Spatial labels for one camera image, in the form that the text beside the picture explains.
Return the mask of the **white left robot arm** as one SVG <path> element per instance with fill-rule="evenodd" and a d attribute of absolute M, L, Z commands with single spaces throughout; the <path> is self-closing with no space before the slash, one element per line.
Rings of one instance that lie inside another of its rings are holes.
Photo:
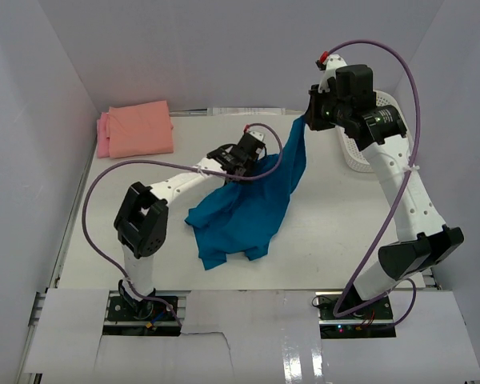
<path fill-rule="evenodd" d="M 264 151 L 264 134 L 248 130 L 238 143 L 209 152 L 191 171 L 148 186 L 130 186 L 114 220 L 122 245 L 127 277 L 119 283 L 125 308 L 134 318 L 148 318 L 154 309 L 154 254 L 166 240 L 169 207 L 185 192 L 220 175 L 252 175 L 254 164 Z"/>

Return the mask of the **blue t shirt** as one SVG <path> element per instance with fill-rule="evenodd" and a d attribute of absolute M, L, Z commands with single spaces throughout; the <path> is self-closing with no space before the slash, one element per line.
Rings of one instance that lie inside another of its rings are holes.
<path fill-rule="evenodd" d="M 205 270 L 225 263 L 229 254 L 244 253 L 251 261 L 268 254 L 306 168 L 305 128 L 303 117 L 293 121 L 275 172 L 248 184 L 231 182 L 189 210 L 186 224 Z"/>

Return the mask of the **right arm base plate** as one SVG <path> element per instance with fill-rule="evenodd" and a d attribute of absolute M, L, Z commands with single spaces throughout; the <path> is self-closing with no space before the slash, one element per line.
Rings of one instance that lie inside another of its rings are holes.
<path fill-rule="evenodd" d="M 338 294 L 317 294 L 311 299 L 310 304 L 318 310 L 322 340 L 396 337 L 393 311 L 388 298 L 383 298 L 353 314 L 336 318 L 333 308 L 338 299 Z"/>

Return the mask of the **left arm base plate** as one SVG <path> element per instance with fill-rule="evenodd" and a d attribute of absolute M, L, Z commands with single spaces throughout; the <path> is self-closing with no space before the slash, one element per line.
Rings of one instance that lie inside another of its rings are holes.
<path fill-rule="evenodd" d="M 127 337 L 177 337 L 181 327 L 168 306 L 148 302 L 135 312 L 119 294 L 111 295 L 107 303 L 102 334 Z"/>

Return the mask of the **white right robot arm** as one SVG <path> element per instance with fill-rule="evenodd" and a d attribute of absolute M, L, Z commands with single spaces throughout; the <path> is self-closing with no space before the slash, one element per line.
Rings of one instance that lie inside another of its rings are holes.
<path fill-rule="evenodd" d="M 335 314 L 365 318 L 374 302 L 417 272 L 435 266 L 452 254 L 465 238 L 436 210 L 411 159 L 405 121 L 396 106 L 378 105 L 373 71 L 364 64 L 347 65 L 340 57 L 317 63 L 320 83 L 310 88 L 305 113 L 312 130 L 341 128 L 368 161 L 390 205 L 397 240 L 371 251 L 378 260 L 356 273 L 345 288 Z"/>

